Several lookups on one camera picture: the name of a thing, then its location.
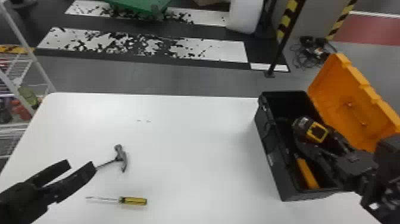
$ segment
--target hammer head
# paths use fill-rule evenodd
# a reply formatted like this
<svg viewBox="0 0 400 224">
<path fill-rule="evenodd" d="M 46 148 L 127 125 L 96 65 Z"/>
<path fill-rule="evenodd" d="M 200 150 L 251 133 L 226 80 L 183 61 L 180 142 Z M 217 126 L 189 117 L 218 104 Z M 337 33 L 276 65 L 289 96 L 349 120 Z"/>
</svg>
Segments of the hammer head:
<svg viewBox="0 0 400 224">
<path fill-rule="evenodd" d="M 115 158 L 116 161 L 122 162 L 121 171 L 124 173 L 126 167 L 128 166 L 128 158 L 126 156 L 126 152 L 122 149 L 122 145 L 118 144 L 114 147 L 115 151 L 117 152 L 117 156 Z"/>
</svg>

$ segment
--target toolbox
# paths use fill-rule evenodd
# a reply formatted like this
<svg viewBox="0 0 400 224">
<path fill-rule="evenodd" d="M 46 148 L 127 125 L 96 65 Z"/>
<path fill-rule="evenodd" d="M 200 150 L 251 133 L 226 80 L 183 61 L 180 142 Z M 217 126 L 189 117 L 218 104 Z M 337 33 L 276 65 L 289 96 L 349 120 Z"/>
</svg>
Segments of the toolbox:
<svg viewBox="0 0 400 224">
<path fill-rule="evenodd" d="M 327 124 L 357 149 L 374 152 L 379 140 L 400 133 L 400 118 L 343 54 L 332 54 L 308 91 L 263 92 L 255 124 L 282 201 L 324 198 L 340 189 L 307 160 L 318 189 L 309 189 L 296 162 L 292 123 L 302 116 Z"/>
<path fill-rule="evenodd" d="M 164 12 L 171 0 L 105 0 L 112 7 L 132 10 L 143 15 L 157 15 Z"/>
</svg>

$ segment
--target white table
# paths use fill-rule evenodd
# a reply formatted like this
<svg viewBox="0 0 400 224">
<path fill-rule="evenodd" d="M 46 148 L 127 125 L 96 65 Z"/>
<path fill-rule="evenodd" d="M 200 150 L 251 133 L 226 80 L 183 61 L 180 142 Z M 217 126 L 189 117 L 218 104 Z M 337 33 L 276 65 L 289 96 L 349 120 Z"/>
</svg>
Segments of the white table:
<svg viewBox="0 0 400 224">
<path fill-rule="evenodd" d="M 115 156 L 35 223 L 363 223 L 360 197 L 281 202 L 253 117 L 255 98 L 52 94 L 0 175 L 0 191 L 67 158 L 74 171 Z M 91 203 L 85 196 L 146 197 L 148 206 Z"/>
</svg>

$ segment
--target orange toolbox lid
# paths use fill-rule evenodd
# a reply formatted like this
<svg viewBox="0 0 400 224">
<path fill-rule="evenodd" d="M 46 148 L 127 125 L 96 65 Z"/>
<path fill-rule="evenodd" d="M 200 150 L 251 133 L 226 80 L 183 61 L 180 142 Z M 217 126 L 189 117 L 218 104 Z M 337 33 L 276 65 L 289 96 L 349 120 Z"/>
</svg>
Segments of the orange toolbox lid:
<svg viewBox="0 0 400 224">
<path fill-rule="evenodd" d="M 308 88 L 324 122 L 352 146 L 375 152 L 377 143 L 400 133 L 400 117 L 343 54 L 332 54 Z"/>
</svg>

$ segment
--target white container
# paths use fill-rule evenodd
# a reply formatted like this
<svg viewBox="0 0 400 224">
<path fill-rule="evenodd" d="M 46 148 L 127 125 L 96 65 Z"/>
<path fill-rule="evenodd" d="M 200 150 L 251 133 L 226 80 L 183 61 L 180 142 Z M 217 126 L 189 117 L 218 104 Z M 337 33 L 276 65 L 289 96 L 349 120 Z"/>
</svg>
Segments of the white container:
<svg viewBox="0 0 400 224">
<path fill-rule="evenodd" d="M 254 33 L 262 11 L 263 0 L 231 0 L 226 27 L 241 33 Z"/>
</svg>

